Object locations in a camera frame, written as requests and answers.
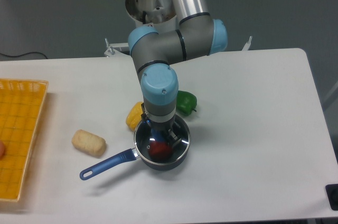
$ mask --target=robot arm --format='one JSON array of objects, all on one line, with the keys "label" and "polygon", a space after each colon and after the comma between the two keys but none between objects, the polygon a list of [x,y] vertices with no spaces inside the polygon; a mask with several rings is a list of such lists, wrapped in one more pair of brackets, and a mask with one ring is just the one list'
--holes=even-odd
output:
[{"label": "robot arm", "polygon": [[177,30],[159,33],[154,27],[141,26],[128,38],[146,119],[155,130],[166,132],[174,122],[179,88],[170,65],[224,51],[228,42],[223,23],[211,18],[205,0],[172,2],[179,20]]}]

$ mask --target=saucepan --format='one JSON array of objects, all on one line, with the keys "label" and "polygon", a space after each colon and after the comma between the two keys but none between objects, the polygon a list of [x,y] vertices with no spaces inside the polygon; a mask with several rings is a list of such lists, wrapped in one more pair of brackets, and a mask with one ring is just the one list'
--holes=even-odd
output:
[{"label": "saucepan", "polygon": [[[171,170],[179,166],[185,159],[190,146],[190,132],[185,121],[175,115],[173,124],[173,135],[175,139],[170,144],[164,142],[160,136],[154,136],[149,123],[141,121],[134,132],[134,148],[116,154],[92,167],[80,172],[80,178],[87,180],[116,165],[125,162],[135,161],[141,158],[142,161],[155,170]],[[157,152],[167,155],[166,158],[158,158]]]}]

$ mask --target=white table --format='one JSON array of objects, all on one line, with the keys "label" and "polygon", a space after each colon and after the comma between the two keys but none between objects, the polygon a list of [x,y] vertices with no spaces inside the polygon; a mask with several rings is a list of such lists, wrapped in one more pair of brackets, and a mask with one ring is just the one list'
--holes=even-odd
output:
[{"label": "white table", "polygon": [[141,160],[88,181],[100,160],[71,145],[77,129],[106,139],[102,159],[133,146],[125,118],[142,93],[129,56],[0,62],[0,77],[49,81],[17,204],[0,223],[194,223],[338,216],[325,186],[338,167],[304,51],[226,52],[173,65],[198,98],[185,120],[186,160],[160,172]]}]

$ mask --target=black object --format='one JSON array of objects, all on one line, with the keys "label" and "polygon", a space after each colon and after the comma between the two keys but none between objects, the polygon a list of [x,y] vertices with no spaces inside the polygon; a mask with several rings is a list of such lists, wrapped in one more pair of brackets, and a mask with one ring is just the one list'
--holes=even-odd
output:
[{"label": "black object", "polygon": [[8,58],[19,58],[19,57],[23,57],[23,56],[26,56],[26,55],[29,55],[29,54],[40,54],[40,55],[43,55],[45,59],[48,59],[48,57],[43,54],[42,52],[39,52],[39,51],[31,51],[31,52],[27,52],[27,53],[24,53],[24,54],[20,54],[20,55],[7,55],[7,54],[3,54],[0,52],[0,55],[2,56],[5,56],[5,57],[8,57]]},{"label": "black object", "polygon": [[331,209],[338,211],[338,184],[329,184],[325,188]]}]

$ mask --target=bread roll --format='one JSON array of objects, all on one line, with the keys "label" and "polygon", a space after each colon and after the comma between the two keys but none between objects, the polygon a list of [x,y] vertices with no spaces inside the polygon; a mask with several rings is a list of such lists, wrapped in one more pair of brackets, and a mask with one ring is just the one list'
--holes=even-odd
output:
[{"label": "bread roll", "polygon": [[107,148],[106,141],[103,138],[85,130],[75,132],[72,144],[76,149],[94,157],[102,156]]}]

